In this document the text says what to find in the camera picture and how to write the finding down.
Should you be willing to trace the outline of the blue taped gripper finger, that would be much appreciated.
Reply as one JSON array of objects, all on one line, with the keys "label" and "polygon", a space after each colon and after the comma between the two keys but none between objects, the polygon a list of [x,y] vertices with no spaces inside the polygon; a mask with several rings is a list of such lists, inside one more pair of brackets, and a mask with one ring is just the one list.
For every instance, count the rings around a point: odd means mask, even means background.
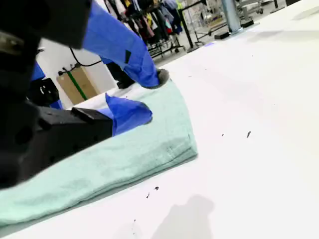
[{"label": "blue taped gripper finger", "polygon": [[5,80],[30,81],[43,38],[110,60],[147,89],[169,79],[168,71],[156,68],[144,42],[94,0],[3,0],[0,32],[13,44],[0,51]]},{"label": "blue taped gripper finger", "polygon": [[107,107],[93,110],[40,107],[38,128],[19,170],[19,182],[111,137],[148,124],[149,107],[127,98],[105,96]]}]

